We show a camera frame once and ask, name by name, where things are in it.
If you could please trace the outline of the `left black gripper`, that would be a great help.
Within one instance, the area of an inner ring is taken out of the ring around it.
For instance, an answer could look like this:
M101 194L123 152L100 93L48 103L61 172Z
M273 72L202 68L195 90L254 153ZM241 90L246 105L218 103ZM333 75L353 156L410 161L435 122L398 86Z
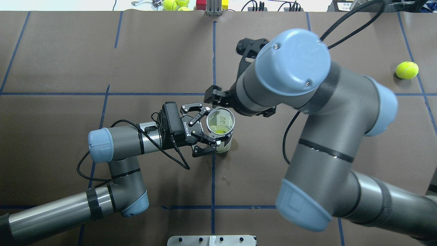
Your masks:
M164 150L173 149L174 142L178 147L192 146L192 157L211 155L217 151L220 140L206 135L203 132L201 119L211 112L210 107L203 103L183 104L179 114L177 104L174 101L167 101L160 110L160 136L161 147ZM197 140L187 136L191 132Z

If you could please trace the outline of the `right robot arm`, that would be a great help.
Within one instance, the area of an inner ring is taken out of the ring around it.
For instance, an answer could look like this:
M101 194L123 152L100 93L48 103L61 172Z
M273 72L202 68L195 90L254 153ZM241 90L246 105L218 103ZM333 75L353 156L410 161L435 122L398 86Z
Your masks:
M275 203L287 221L321 232L333 217L344 218L436 245L435 196L352 170L362 139L381 134L395 120L395 94L332 61L316 34L282 32L229 90L209 87L204 102L249 117L268 117L279 104L308 115Z

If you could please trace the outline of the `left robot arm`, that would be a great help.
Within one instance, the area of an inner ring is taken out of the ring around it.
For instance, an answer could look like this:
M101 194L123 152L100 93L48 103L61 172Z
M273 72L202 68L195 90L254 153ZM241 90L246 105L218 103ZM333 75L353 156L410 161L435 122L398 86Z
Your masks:
M1 216L1 245L31 244L113 213L131 217L144 212L148 192L137 157L158 151L169 157L169 149L181 155L184 146L192 148L193 157L216 152L228 137L203 131L200 120L210 114L201 102L178 108L169 101L151 122L122 119L89 132L86 155L95 163L108 163L111 178L85 192Z

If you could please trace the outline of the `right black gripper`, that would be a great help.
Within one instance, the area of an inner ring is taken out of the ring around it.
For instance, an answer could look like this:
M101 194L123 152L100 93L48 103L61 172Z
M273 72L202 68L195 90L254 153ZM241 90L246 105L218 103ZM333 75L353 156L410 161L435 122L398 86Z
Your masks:
M217 85L210 86L205 91L204 103L233 108L240 115L248 117L268 118L276 113L276 106L267 108L255 103L247 94L242 80L236 81L228 91L223 91Z

